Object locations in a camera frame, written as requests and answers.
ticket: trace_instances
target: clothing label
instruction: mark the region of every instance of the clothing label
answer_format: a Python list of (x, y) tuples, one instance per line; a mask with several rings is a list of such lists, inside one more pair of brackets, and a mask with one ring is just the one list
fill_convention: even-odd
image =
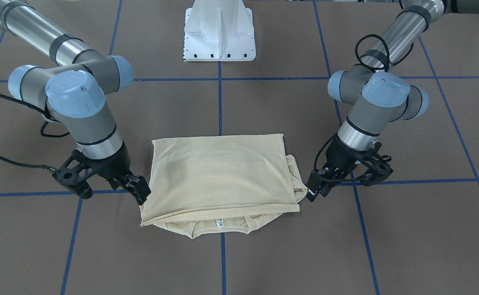
[(223, 224), (223, 218), (216, 220), (216, 225), (218, 227), (225, 227), (225, 224)]

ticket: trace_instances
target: light blue cap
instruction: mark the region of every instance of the light blue cap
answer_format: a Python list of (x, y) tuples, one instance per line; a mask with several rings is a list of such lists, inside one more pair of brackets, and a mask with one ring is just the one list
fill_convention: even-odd
[(329, 78), (329, 84), (327, 85), (327, 91), (329, 92), (329, 95), (337, 101), (342, 101), (341, 95), (339, 94), (339, 86), (341, 84), (341, 76), (343, 76), (343, 73), (345, 72), (346, 71), (337, 71), (331, 75)]
[(368, 102), (384, 108), (401, 106), (409, 92), (407, 82), (386, 72), (374, 73), (362, 89), (362, 95)]
[(134, 71), (131, 63), (123, 56), (111, 55), (111, 57), (116, 61), (117, 69), (120, 71), (120, 87), (118, 91), (130, 87), (134, 81)]
[(33, 65), (20, 66), (15, 69), (9, 76), (9, 91), (15, 99), (23, 100), (21, 97), (21, 82), (25, 75), (28, 73), (28, 71), (34, 68), (39, 67)]
[(421, 93), (421, 107), (419, 112), (416, 114), (416, 116), (410, 118), (409, 120), (415, 119), (425, 113), (425, 111), (429, 108), (429, 95), (423, 88), (416, 87), (416, 89), (420, 90)]
[(48, 102), (60, 114), (88, 118), (105, 106), (105, 94), (94, 76), (85, 71), (64, 71), (45, 86)]

